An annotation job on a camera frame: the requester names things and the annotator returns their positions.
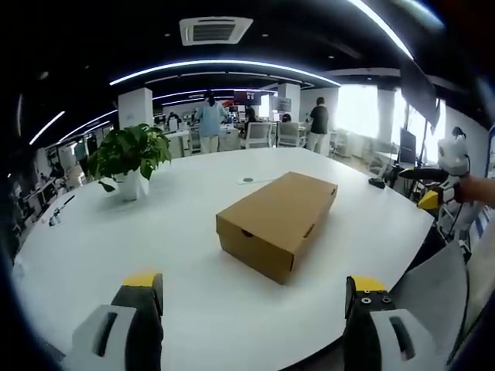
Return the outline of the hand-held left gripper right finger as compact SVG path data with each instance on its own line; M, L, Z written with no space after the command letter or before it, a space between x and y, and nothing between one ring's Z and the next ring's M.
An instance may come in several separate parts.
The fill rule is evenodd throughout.
M347 277L344 314L345 370L444 370L431 334L379 280Z

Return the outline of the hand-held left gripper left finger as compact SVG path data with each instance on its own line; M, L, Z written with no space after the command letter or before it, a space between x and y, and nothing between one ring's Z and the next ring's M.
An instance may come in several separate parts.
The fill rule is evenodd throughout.
M66 370L160 370L163 278L143 271L124 279L109 305L74 331Z

